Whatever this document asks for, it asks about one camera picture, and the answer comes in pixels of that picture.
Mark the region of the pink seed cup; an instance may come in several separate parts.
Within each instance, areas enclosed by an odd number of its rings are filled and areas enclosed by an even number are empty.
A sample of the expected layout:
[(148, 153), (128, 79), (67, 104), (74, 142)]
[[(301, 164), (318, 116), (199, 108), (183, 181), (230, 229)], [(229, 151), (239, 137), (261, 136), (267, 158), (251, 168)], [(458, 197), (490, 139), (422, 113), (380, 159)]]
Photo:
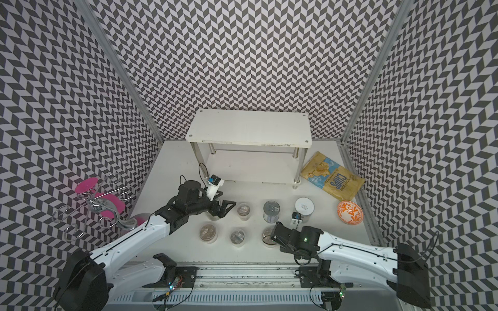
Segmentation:
[(262, 234), (262, 242), (264, 246), (275, 247), (277, 243), (272, 240), (273, 227), (265, 228)]
[(205, 224), (199, 231), (199, 238), (202, 242), (212, 244), (216, 241), (218, 236), (217, 227), (214, 224)]

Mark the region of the small red label cup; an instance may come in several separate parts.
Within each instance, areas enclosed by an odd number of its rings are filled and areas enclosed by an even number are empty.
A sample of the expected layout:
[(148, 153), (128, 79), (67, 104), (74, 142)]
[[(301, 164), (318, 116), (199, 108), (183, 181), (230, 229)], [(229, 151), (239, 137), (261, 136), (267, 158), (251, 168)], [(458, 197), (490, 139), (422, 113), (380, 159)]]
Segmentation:
[(251, 216), (251, 207), (248, 203), (240, 203), (237, 207), (237, 215), (242, 221), (249, 220)]

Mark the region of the purple white tin can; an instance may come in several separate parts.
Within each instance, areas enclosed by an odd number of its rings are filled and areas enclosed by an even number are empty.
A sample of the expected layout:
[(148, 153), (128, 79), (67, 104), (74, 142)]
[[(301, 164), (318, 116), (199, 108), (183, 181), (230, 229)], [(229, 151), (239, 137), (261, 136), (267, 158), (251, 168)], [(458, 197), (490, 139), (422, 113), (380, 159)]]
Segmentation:
[(269, 200), (263, 206), (263, 219), (269, 224), (275, 224), (279, 220), (280, 211), (279, 203)]

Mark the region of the small yellow seed cup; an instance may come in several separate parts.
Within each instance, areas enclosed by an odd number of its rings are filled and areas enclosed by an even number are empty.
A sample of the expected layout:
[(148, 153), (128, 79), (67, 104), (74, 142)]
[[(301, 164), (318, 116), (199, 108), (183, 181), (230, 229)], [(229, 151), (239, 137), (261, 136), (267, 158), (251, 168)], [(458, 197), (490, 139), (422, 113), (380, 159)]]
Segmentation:
[(237, 228), (230, 233), (229, 238), (232, 246), (240, 248), (245, 244), (246, 234), (244, 230)]

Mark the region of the white lid dark jar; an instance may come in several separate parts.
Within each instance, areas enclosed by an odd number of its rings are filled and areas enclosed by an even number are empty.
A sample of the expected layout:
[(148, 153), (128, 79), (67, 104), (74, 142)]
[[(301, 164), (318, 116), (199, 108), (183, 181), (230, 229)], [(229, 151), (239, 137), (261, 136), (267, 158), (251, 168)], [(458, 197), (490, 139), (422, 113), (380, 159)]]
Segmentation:
[(315, 211), (315, 205), (311, 199), (301, 197), (295, 201), (294, 209), (301, 215), (302, 221), (307, 222)]

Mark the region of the tomato label seed jar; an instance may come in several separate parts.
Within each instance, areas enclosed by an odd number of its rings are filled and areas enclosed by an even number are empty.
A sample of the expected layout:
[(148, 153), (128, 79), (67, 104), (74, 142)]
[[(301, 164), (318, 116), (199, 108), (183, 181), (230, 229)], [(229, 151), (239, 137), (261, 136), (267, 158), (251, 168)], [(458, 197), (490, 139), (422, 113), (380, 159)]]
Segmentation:
[(211, 220), (211, 221), (218, 221), (220, 218), (218, 216), (213, 216), (210, 213), (206, 213), (206, 216)]

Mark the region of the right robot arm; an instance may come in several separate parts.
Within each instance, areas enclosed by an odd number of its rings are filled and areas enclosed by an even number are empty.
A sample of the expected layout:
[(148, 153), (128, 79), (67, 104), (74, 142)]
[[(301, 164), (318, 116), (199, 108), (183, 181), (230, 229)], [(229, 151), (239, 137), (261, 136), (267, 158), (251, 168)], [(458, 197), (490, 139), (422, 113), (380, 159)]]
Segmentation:
[(299, 266), (304, 288), (328, 288), (321, 308), (337, 310), (346, 289), (369, 286), (394, 292), (401, 301), (431, 308), (429, 267), (410, 245), (369, 246), (305, 226), (290, 229), (277, 222), (269, 238)]

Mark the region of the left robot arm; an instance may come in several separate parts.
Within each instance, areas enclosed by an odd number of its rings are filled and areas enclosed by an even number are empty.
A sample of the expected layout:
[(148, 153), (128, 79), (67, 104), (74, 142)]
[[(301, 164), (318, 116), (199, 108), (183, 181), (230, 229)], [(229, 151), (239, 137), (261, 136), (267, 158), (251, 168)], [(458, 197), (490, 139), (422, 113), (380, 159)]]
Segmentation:
[(233, 201), (219, 201), (224, 180), (212, 175), (207, 182), (203, 187), (198, 181), (185, 181), (176, 196), (130, 233), (91, 252), (77, 250), (71, 254), (54, 289), (57, 306), (64, 310), (102, 310), (109, 301), (139, 287), (174, 283), (177, 264), (164, 253), (142, 264), (124, 265), (172, 235), (190, 216), (208, 212), (223, 218), (236, 206)]

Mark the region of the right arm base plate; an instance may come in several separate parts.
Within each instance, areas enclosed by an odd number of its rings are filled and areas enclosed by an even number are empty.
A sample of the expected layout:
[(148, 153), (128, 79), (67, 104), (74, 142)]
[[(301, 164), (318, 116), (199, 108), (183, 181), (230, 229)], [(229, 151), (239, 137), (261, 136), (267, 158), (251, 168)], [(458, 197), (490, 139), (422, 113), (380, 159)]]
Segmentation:
[(340, 288), (344, 285), (346, 288), (352, 288), (352, 282), (340, 283), (332, 279), (330, 272), (325, 272), (317, 266), (301, 266), (294, 271), (296, 278), (302, 288)]

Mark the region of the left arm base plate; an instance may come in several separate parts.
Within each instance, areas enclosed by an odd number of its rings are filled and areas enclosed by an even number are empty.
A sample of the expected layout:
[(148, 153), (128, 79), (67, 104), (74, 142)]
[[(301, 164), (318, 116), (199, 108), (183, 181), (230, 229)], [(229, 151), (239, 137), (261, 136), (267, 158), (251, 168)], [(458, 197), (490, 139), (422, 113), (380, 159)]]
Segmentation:
[(168, 269), (158, 282), (144, 285), (143, 288), (167, 288), (173, 284), (177, 278), (181, 278), (181, 288), (193, 288), (197, 278), (198, 267), (195, 266), (180, 266), (175, 269)]

